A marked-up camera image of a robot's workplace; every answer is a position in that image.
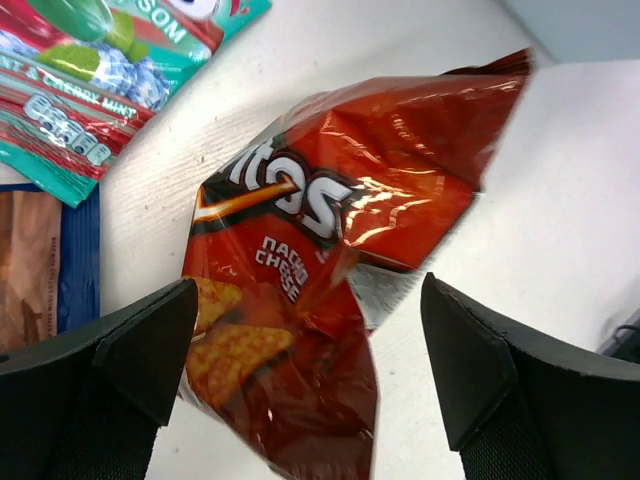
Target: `white surface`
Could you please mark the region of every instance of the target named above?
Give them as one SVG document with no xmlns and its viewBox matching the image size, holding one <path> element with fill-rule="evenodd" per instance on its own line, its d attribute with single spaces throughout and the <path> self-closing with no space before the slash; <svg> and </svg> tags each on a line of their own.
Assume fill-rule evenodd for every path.
<svg viewBox="0 0 640 480">
<path fill-rule="evenodd" d="M 640 58 L 637 0 L 501 0 L 562 62 Z"/>
<path fill-rule="evenodd" d="M 179 277 L 198 185 L 301 96 L 376 75 L 485 63 L 530 43 L 491 0 L 278 0 L 148 125 L 105 179 L 104 312 Z M 462 265 L 455 269 L 464 277 Z M 375 478 L 461 478 L 416 298 L 372 344 L 381 390 Z M 228 428 L 178 401 L 148 479 L 178 478 L 277 477 Z"/>
</svg>

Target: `candy package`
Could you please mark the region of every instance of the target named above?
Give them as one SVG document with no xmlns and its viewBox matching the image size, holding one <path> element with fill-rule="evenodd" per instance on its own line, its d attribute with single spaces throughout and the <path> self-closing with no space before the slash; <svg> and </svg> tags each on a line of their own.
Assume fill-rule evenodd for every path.
<svg viewBox="0 0 640 480">
<path fill-rule="evenodd" d="M 286 478 L 370 478 L 380 319 L 361 306 L 392 299 L 362 282 L 412 275 L 460 219 L 528 71 L 520 52 L 316 95 L 208 178 L 183 268 L 199 314 L 182 396 Z"/>
<path fill-rule="evenodd" d="M 98 189 L 73 209 L 29 183 L 0 185 L 0 354 L 100 316 L 99 245 Z"/>
<path fill-rule="evenodd" d="M 68 205 L 269 0 L 7 0 L 0 153 Z"/>
</svg>

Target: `chip bag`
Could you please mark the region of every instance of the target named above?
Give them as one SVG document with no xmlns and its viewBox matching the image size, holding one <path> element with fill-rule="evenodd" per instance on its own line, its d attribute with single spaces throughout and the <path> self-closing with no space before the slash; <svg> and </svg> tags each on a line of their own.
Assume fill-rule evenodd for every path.
<svg viewBox="0 0 640 480">
<path fill-rule="evenodd" d="M 7 0 L 0 153 L 77 206 L 144 124 L 268 0 Z"/>
<path fill-rule="evenodd" d="M 286 478 L 368 479 L 373 324 L 352 274 L 420 268 L 474 200 L 528 71 L 520 52 L 316 95 L 207 179 L 183 269 L 200 298 L 182 396 Z"/>
<path fill-rule="evenodd" d="M 0 356 L 100 316 L 98 190 L 73 209 L 33 184 L 13 184 L 14 175 L 4 183 L 4 171 L 0 172 Z"/>
</svg>

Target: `crumpled chip bag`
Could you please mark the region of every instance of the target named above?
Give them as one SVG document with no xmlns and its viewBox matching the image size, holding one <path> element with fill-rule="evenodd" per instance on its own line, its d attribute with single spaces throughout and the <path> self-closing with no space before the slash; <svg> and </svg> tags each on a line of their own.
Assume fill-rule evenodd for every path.
<svg viewBox="0 0 640 480">
<path fill-rule="evenodd" d="M 269 0 L 3 0 L 0 160 L 71 206 Z"/>
<path fill-rule="evenodd" d="M 479 191 L 528 72 L 523 51 L 322 93 L 209 177 L 183 269 L 199 289 L 183 398 L 286 478 L 368 479 L 375 324 L 353 274 L 420 268 Z"/>
</svg>

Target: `chip image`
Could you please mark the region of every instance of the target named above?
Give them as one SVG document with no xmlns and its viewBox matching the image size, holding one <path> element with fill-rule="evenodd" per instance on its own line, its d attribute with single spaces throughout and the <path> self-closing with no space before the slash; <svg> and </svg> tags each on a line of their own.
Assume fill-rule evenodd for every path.
<svg viewBox="0 0 640 480">
<path fill-rule="evenodd" d="M 198 321 L 193 332 L 193 336 L 197 337 L 240 302 L 242 291 L 232 283 L 203 277 L 186 278 L 194 279 L 198 285 Z"/>
<path fill-rule="evenodd" d="M 252 373 L 292 342 L 291 332 L 280 328 L 223 325 L 192 345 L 185 366 L 189 385 L 218 410 Z"/>
</svg>

